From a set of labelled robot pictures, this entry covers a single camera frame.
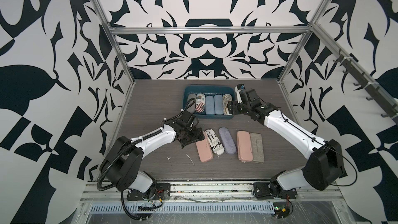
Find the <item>text print glasses case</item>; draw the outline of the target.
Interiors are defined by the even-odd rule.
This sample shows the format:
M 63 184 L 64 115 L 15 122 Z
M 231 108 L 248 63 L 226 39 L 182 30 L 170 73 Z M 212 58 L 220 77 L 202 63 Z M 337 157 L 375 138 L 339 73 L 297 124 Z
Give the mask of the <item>text print glasses case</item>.
M 214 154 L 220 156 L 225 153 L 225 149 L 220 139 L 213 129 L 205 130 L 206 137 L 208 138 L 210 148 Z

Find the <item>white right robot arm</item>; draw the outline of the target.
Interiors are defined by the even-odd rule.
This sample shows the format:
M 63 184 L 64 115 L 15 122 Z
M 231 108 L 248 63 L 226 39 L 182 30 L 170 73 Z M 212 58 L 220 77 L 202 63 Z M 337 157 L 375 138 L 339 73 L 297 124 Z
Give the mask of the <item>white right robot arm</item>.
M 323 191 L 346 174 L 342 148 L 337 141 L 327 141 L 310 133 L 273 104 L 263 102 L 254 89 L 247 90 L 243 84 L 239 84 L 235 94 L 236 100 L 228 103 L 231 114 L 247 115 L 275 131 L 307 160 L 303 167 L 274 176 L 269 185 L 271 194 L 277 195 L 306 186 Z

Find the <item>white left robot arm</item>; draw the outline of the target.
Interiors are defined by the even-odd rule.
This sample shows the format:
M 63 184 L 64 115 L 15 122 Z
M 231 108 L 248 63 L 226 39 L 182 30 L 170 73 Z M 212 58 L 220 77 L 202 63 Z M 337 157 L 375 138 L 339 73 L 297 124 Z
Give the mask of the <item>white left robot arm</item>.
M 106 191 L 116 188 L 139 193 L 151 193 L 155 179 L 141 171 L 143 159 L 164 145 L 178 141 L 182 148 L 204 140 L 202 128 L 198 128 L 194 114 L 182 111 L 177 116 L 164 119 L 161 127 L 136 138 L 119 137 L 99 167 L 96 188 Z

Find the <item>pink glasses case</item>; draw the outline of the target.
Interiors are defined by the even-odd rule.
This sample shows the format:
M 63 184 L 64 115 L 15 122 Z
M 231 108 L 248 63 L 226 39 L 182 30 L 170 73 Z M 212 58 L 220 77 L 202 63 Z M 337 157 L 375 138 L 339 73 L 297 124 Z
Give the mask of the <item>pink glasses case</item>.
M 250 139 L 250 133 L 247 131 L 237 132 L 237 150 L 238 158 L 241 162 L 252 162 L 252 145 Z
M 196 147 L 198 150 L 199 158 L 202 163 L 208 162 L 213 159 L 214 155 L 212 149 L 210 147 L 209 140 L 207 138 L 206 133 L 203 131 L 204 138 L 200 141 L 197 141 Z

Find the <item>blue denim glasses case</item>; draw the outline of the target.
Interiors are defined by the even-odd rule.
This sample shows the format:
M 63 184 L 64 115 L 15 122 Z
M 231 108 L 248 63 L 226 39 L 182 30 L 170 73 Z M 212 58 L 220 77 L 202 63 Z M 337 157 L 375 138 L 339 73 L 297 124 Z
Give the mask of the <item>blue denim glasses case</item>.
M 224 115 L 223 111 L 223 95 L 215 95 L 214 96 L 214 106 L 215 106 L 215 114 L 216 115 Z

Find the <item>newspaper flag print glasses case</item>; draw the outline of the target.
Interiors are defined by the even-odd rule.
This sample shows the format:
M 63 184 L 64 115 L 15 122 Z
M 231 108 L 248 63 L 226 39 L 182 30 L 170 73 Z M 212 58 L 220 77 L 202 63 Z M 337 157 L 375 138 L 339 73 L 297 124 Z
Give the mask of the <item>newspaper flag print glasses case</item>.
M 205 100 L 206 100 L 205 94 L 198 93 L 196 95 L 196 103 L 195 103 L 195 112 L 196 113 L 199 113 L 199 114 L 205 113 Z

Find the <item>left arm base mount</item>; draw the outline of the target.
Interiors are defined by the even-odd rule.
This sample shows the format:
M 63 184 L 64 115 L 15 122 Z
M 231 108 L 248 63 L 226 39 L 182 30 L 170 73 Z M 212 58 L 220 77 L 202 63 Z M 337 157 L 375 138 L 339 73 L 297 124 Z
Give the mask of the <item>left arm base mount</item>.
M 167 200 L 170 198 L 171 184 L 165 182 L 155 182 L 150 188 L 142 193 L 136 189 L 129 189 L 126 199 L 128 201 L 141 201 L 141 200 Z

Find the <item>map print glasses case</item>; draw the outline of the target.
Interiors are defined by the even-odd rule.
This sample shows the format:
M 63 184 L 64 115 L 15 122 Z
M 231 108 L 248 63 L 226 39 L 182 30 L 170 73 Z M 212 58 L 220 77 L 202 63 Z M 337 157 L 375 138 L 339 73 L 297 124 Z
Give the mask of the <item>map print glasses case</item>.
M 224 94 L 222 96 L 222 104 L 223 104 L 223 114 L 226 116 L 231 116 L 232 114 L 229 111 L 228 104 L 232 101 L 232 96 L 230 94 Z

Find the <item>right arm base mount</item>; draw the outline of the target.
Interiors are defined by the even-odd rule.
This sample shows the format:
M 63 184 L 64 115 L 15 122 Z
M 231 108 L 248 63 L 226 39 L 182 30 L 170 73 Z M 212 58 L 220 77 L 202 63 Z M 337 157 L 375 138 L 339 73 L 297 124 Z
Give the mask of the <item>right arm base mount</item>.
M 268 182 L 268 183 L 253 183 L 254 190 L 253 196 L 256 199 L 265 200 L 265 199 L 296 199 L 297 191 L 295 189 L 292 190 L 283 190 L 276 182 Z

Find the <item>light blue fabric glasses case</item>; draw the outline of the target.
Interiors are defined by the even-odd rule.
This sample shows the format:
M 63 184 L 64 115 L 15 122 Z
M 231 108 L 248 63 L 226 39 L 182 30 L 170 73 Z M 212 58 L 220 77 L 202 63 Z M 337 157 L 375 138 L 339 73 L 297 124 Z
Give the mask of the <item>light blue fabric glasses case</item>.
M 205 113 L 206 115 L 215 115 L 215 100 L 212 95 L 205 97 Z

